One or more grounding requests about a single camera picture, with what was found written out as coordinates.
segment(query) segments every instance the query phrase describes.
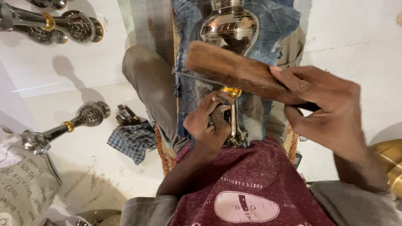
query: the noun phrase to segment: knee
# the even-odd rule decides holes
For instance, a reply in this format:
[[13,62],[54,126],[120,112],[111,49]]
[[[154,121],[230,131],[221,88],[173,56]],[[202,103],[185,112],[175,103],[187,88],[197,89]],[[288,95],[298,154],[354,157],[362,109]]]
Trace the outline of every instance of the knee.
[[148,46],[132,46],[128,48],[124,54],[123,67],[125,65],[137,64],[140,61],[147,61],[151,58],[154,58],[155,55],[157,55],[157,53],[151,50]]

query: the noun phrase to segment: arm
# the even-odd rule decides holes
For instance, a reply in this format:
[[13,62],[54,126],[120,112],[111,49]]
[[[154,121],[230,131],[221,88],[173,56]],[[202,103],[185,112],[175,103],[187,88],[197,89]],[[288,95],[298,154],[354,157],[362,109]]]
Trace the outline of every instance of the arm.
[[170,171],[159,186],[156,196],[174,195],[181,197],[185,194],[198,171],[210,162],[199,153],[203,150],[197,145],[189,155]]
[[386,173],[365,144],[361,129],[360,86],[313,66],[272,67],[272,75],[298,97],[322,109],[303,117],[286,105],[295,133],[331,149],[342,182],[371,192],[389,189]]
[[[230,134],[230,126],[223,119],[223,112],[230,109],[228,104],[233,104],[233,100],[227,94],[213,91],[186,117],[183,125],[193,136],[194,147],[188,156],[166,175],[156,196],[174,195],[180,198],[186,193],[199,170],[215,158]],[[213,125],[208,125],[209,115]]]

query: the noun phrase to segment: blue jeans fabric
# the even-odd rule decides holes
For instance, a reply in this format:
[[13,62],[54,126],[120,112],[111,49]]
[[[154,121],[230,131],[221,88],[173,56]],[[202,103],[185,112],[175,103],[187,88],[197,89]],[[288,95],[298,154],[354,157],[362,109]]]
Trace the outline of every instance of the blue jeans fabric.
[[[187,58],[189,44],[201,40],[200,29],[203,19],[211,12],[206,0],[171,0],[176,14],[179,33],[181,35],[176,71],[188,71],[184,62]],[[300,13],[293,8],[293,0],[245,0],[245,7],[251,9],[259,19],[260,31],[249,58],[275,65],[282,39],[299,26]],[[192,140],[189,132],[183,127],[185,117],[194,111],[199,101],[212,90],[220,87],[200,80],[175,75],[175,96],[179,98],[177,134]],[[271,112],[272,100],[243,92],[238,98],[239,126],[249,132],[248,141],[263,140],[265,127]]]

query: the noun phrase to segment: candle holder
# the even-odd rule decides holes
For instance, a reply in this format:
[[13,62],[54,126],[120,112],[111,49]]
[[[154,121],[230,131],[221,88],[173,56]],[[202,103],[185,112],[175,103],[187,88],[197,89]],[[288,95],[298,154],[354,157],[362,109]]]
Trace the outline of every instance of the candle holder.
[[103,101],[82,105],[76,116],[70,121],[47,130],[43,133],[24,131],[21,134],[23,148],[34,155],[46,154],[50,149],[50,142],[65,133],[71,133],[78,126],[94,127],[102,123],[103,119],[110,116],[110,107]]
[[[0,0],[0,31],[16,30],[28,33],[29,36],[29,29],[21,26],[36,27],[36,32],[31,32],[35,33],[35,35],[30,36],[30,38],[40,44],[49,44],[49,41],[43,41],[43,39],[44,37],[50,39],[49,37],[53,35],[63,37],[59,39],[60,43],[63,43],[61,40],[66,40],[65,37],[69,37],[79,43],[100,42],[104,34],[103,27],[97,19],[88,17],[77,10],[69,10],[61,16],[53,17],[48,13],[34,13],[16,8],[7,4],[4,0]],[[57,31],[55,34],[45,34],[46,32],[39,28],[47,31]]]

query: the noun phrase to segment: metal vase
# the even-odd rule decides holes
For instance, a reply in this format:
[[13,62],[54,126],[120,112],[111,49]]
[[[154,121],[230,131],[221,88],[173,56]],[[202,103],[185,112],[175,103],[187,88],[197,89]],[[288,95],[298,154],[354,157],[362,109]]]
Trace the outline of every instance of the metal vase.
[[[202,40],[247,56],[258,37],[259,22],[256,15],[244,8],[244,0],[211,0],[211,6],[213,11],[201,27]],[[248,135],[248,132],[242,131],[238,125],[237,97],[240,96],[241,90],[223,87],[221,91],[227,92],[235,99],[235,104],[224,115],[232,128],[225,144],[238,147],[247,140]]]

